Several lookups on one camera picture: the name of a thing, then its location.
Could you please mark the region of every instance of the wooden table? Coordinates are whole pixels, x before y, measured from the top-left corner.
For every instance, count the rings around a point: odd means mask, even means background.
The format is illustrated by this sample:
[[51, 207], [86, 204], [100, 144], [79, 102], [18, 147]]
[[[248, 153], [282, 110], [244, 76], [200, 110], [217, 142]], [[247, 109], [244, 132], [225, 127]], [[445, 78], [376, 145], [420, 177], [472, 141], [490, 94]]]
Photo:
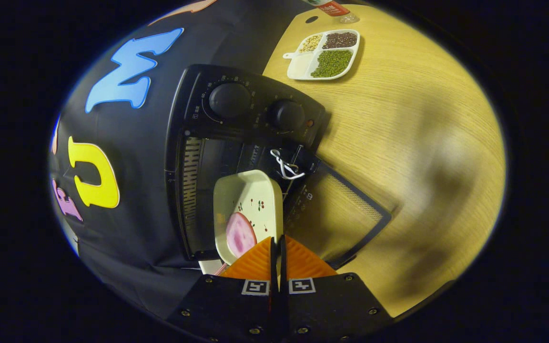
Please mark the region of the wooden table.
[[[339, 271], [358, 273], [397, 316], [460, 276], [486, 243], [503, 200], [505, 149], [486, 95], [455, 57], [384, 11], [347, 7], [359, 22], [341, 24], [319, 9], [299, 14], [264, 75], [332, 113], [318, 156], [395, 209], [390, 224]], [[313, 16], [319, 18], [305, 23]], [[347, 75], [287, 77], [284, 53], [312, 33], [344, 28], [361, 35]]]

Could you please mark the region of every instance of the oven knob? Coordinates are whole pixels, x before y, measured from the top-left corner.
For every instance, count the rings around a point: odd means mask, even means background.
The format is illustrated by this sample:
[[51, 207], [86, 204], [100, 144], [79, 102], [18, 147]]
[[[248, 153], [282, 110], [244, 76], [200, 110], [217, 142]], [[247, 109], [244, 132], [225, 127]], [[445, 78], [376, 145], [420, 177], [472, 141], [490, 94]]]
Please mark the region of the oven knob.
[[272, 124], [282, 131], [294, 131], [305, 123], [305, 111], [297, 102], [279, 100], [270, 108]]
[[251, 94], [241, 84], [218, 85], [209, 96], [209, 106], [222, 118], [231, 119], [244, 114], [251, 105]]

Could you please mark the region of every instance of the letter m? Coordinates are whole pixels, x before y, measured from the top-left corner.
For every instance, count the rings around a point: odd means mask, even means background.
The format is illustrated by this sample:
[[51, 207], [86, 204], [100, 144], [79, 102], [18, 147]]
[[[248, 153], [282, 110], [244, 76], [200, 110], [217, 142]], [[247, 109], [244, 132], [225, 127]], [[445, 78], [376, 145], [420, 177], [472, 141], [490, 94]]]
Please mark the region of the letter m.
[[122, 45], [112, 56], [112, 61], [120, 66], [99, 80], [86, 99], [86, 113], [90, 113], [96, 104], [111, 101], [129, 101], [132, 108], [143, 106], [148, 96], [150, 78], [143, 76], [133, 84], [122, 82], [146, 72], [156, 66], [156, 61], [141, 56], [142, 52], [160, 55], [170, 48], [183, 28], [160, 33], [142, 39], [131, 39]]

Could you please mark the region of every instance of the yellow letter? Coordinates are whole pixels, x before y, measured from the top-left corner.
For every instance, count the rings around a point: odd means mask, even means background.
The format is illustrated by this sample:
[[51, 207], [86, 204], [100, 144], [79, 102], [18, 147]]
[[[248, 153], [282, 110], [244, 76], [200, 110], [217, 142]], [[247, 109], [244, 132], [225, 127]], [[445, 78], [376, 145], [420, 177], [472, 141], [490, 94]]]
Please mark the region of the yellow letter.
[[73, 168], [76, 162], [93, 163], [101, 176], [100, 185], [87, 184], [80, 181], [76, 175], [76, 187], [82, 202], [86, 206], [94, 204], [102, 208], [115, 208], [120, 202], [120, 190], [116, 183], [116, 176], [113, 174], [113, 168], [103, 150], [94, 144], [74, 143], [72, 137], [69, 137], [69, 162]]

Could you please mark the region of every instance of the ham slice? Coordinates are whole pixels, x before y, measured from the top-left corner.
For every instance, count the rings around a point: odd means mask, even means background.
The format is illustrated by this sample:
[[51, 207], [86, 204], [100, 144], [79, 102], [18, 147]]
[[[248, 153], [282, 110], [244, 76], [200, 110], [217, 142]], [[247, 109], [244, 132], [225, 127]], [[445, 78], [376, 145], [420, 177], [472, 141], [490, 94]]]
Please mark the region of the ham slice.
[[257, 244], [255, 232], [242, 213], [235, 212], [230, 216], [226, 226], [226, 241], [228, 248], [237, 258]]

